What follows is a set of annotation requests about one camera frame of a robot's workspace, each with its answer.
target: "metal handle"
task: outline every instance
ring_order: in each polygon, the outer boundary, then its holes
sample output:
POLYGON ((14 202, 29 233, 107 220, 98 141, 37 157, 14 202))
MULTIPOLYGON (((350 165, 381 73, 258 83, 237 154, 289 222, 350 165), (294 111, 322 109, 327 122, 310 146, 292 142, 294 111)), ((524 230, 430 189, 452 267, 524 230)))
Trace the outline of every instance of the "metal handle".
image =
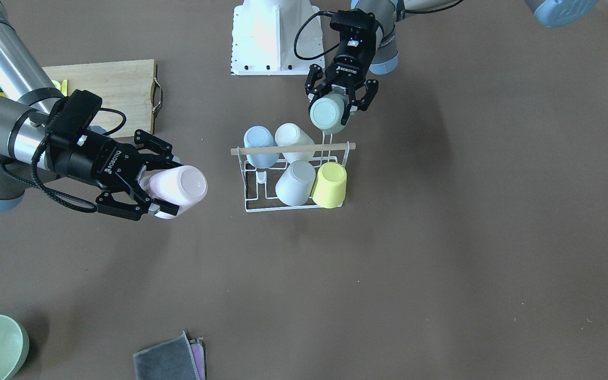
POLYGON ((159 84, 159 81, 156 79, 156 77, 154 77, 154 90, 151 94, 152 101, 154 101, 154 98, 156 97, 157 89, 159 90, 159 102, 156 103, 154 108, 151 109, 151 112, 154 114, 154 118, 159 115, 159 111, 161 111, 161 108, 164 107, 164 89, 161 88, 161 84, 159 84))

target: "robotiq logo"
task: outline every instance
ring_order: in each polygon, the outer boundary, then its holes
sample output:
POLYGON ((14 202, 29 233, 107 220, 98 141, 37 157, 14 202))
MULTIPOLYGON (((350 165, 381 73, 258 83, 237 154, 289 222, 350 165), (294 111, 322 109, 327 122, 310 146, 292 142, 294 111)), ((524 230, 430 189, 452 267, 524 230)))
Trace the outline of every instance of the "robotiq logo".
POLYGON ((350 72, 352 74, 358 74, 357 70, 352 70, 350 68, 343 68, 342 66, 338 66, 335 70, 337 71, 345 71, 345 72, 350 72))
POLYGON ((107 173, 111 174, 111 169, 114 167, 114 164, 116 164, 116 160, 119 159, 119 156, 121 156, 121 151, 120 150, 116 151, 116 153, 114 154, 114 156, 111 157, 111 160, 107 164, 106 168, 104 168, 104 171, 106 171, 107 173))

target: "white cup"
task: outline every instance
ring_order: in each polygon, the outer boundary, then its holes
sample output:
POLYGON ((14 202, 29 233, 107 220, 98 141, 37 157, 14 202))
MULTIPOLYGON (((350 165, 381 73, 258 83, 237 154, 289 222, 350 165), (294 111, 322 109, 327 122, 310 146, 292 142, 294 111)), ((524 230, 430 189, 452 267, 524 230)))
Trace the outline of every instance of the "white cup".
POLYGON ((345 127, 342 125, 342 116, 346 104, 346 97, 337 93, 321 97, 311 106, 309 111, 311 122, 325 133, 340 133, 345 127))
MULTIPOLYGON (((301 128, 297 127, 296 123, 287 122, 278 127, 275 132, 275 143, 279 147, 288 147, 292 145, 313 145, 314 140, 304 133, 301 128)), ((311 161, 314 158, 314 151, 297 151, 284 153, 285 160, 292 164, 295 161, 311 161)))
POLYGON ((316 180, 316 169, 308 161, 292 162, 275 184, 275 194, 287 205, 302 205, 309 200, 316 180))
MULTIPOLYGON (((269 130, 261 125, 256 125, 246 130, 243 135, 243 143, 246 148, 275 147, 276 142, 269 130)), ((279 154, 247 154, 248 162, 258 169, 266 169, 278 161, 279 154)))
POLYGON ((194 166, 188 165, 145 176, 140 180, 140 187, 154 198, 179 206, 177 215, 162 211, 154 214, 161 219, 173 219, 179 216, 200 202, 208 193, 208 183, 203 173, 194 166))

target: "yellow cup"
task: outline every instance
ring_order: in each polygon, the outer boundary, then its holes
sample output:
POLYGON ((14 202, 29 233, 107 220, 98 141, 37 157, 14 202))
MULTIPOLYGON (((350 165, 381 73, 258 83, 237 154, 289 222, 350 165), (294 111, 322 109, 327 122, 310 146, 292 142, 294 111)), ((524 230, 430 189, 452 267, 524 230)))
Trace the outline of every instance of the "yellow cup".
POLYGON ((311 199, 323 208, 335 208, 346 197, 347 174, 344 166, 327 162, 318 169, 311 199))

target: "black cable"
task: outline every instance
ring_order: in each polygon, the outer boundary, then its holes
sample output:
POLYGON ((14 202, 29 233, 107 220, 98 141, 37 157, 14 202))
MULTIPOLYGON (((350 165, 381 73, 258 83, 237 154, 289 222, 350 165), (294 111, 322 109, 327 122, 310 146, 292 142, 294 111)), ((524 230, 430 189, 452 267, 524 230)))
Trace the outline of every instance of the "black cable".
POLYGON ((434 14, 436 12, 442 12, 442 11, 446 11, 449 10, 451 8, 456 7, 457 5, 461 4, 461 2, 463 2, 463 0, 458 0, 458 2, 453 3, 452 5, 447 5, 447 7, 442 7, 442 8, 438 8, 438 9, 432 9, 429 11, 410 11, 410 10, 403 10, 403 12, 405 12, 406 14, 434 14))
POLYGON ((9 164, 10 161, 2 162, 2 164, 1 164, 2 171, 5 173, 5 175, 10 176, 10 178, 13 178, 14 180, 25 183, 26 185, 29 185, 31 187, 38 188, 52 200, 58 202, 59 204, 65 206, 71 210, 75 210, 78 212, 86 212, 88 214, 90 214, 92 212, 96 212, 97 206, 93 202, 89 202, 86 199, 81 199, 79 197, 75 197, 74 195, 69 195, 67 193, 59 192, 58 190, 54 190, 53 188, 48 188, 48 187, 44 186, 44 184, 39 179, 39 174, 36 171, 36 166, 39 163, 39 160, 41 159, 41 153, 43 153, 44 150, 46 150, 46 148, 48 147, 48 145, 50 143, 50 138, 51 138, 51 134, 49 133, 48 135, 46 135, 46 137, 44 137, 43 140, 41 140, 41 144, 39 144, 39 146, 36 148, 36 151, 34 151, 34 154, 32 155, 32 163, 31 163, 32 181, 26 180, 24 178, 21 178, 20 176, 15 175, 14 173, 11 173, 6 168, 6 165, 9 164), (73 202, 88 205, 89 207, 80 207, 77 205, 70 204, 69 202, 67 202, 63 199, 60 199, 60 197, 63 197, 65 199, 68 199, 73 202))
POLYGON ((311 61, 311 60, 315 60, 317 58, 320 58, 323 55, 326 55, 327 53, 330 53, 332 50, 335 50, 339 46, 339 44, 337 43, 335 46, 332 46, 327 51, 324 51, 324 52, 316 55, 316 57, 302 57, 301 55, 299 55, 297 53, 297 40, 299 40, 299 34, 301 34, 301 32, 304 30, 304 28, 306 28, 306 26, 309 24, 309 22, 311 22, 311 20, 313 20, 314 18, 318 17, 319 15, 325 15, 325 16, 328 16, 328 17, 332 17, 334 14, 335 14, 335 12, 318 11, 318 12, 315 12, 313 15, 311 15, 311 17, 309 17, 309 19, 304 22, 304 25, 302 25, 301 28, 297 31, 297 34, 294 35, 294 55, 295 55, 295 57, 297 57, 297 58, 299 58, 300 60, 303 60, 303 61, 311 61))
POLYGON ((125 125, 125 123, 126 123, 126 114, 125 114, 125 113, 123 113, 123 112, 121 112, 121 111, 119 111, 119 110, 113 110, 113 109, 111 109, 111 108, 100 108, 100 110, 101 110, 101 111, 106 111, 106 112, 111 112, 111 113, 116 113, 116 115, 121 116, 121 123, 119 123, 119 125, 117 125, 117 126, 116 126, 116 128, 112 129, 111 131, 109 131, 109 132, 104 132, 104 133, 103 133, 103 135, 104 135, 104 136, 109 136, 109 135, 111 135, 112 133, 116 133, 116 132, 118 132, 118 131, 119 131, 121 128, 123 128, 123 126, 124 126, 124 125, 125 125))

